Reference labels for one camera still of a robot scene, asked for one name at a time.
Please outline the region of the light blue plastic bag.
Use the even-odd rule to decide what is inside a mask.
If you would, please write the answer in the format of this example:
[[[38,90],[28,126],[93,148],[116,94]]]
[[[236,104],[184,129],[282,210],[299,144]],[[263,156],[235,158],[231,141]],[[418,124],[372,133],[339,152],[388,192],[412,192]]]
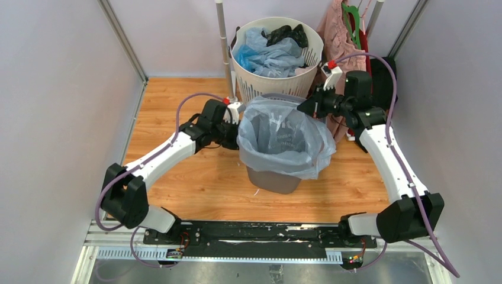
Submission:
[[[317,179],[330,164],[336,152],[331,132],[297,106],[263,96],[246,105],[236,138],[246,166],[257,172]]]

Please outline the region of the white slotted laundry basket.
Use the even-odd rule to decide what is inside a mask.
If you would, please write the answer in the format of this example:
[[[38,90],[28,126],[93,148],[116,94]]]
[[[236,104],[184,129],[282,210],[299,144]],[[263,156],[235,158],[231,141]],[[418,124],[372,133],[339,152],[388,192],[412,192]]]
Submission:
[[[284,25],[289,25],[292,28],[300,25],[305,32],[308,46],[301,49],[301,55],[304,56],[304,63],[307,65],[307,68],[303,73],[288,78],[268,78],[246,70],[237,62],[237,52],[239,48],[246,44],[247,31],[252,28],[264,28],[265,31],[273,31]],[[321,37],[314,29],[301,21],[291,18],[269,17],[252,21],[240,27],[236,31],[235,39],[236,43],[231,48],[231,61],[242,101],[248,102],[263,93],[284,93],[301,98],[307,96],[316,75],[316,68],[321,61],[324,47]]]

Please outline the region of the grey mesh trash bin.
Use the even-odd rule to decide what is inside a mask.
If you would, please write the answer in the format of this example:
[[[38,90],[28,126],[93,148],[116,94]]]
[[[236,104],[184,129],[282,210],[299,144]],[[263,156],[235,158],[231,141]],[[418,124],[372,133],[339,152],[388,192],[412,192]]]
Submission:
[[[267,93],[262,96],[266,99],[285,101],[297,105],[305,101],[305,98],[280,93]],[[301,179],[298,177],[267,171],[257,172],[249,166],[246,166],[246,170],[248,178],[253,185],[257,186],[259,189],[273,193],[283,195],[293,193],[301,182]]]

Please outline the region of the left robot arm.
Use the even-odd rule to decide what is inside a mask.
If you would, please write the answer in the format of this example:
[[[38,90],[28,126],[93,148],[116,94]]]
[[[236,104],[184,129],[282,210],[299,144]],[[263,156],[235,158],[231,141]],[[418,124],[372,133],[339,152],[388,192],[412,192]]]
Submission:
[[[149,204],[147,192],[167,171],[212,143],[237,150],[237,130],[244,109],[241,102],[209,99],[200,113],[179,123],[174,134],[150,153],[125,166],[109,166],[95,212],[106,212],[128,229],[157,231],[166,244],[177,243],[181,219]]]

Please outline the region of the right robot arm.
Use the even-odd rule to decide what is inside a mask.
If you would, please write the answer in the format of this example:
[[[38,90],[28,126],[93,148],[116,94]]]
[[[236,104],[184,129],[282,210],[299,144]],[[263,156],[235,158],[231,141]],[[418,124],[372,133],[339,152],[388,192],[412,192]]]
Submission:
[[[338,239],[353,247],[362,236],[381,237],[388,243],[432,236],[444,200],[430,193],[402,157],[385,111],[372,103],[372,78],[368,72],[346,74],[344,93],[335,91],[342,77],[340,68],[322,68],[326,81],[316,86],[311,97],[298,110],[313,118],[329,114],[342,116],[354,131],[359,147],[372,157],[384,181],[390,205],[377,214],[355,213],[341,218]]]

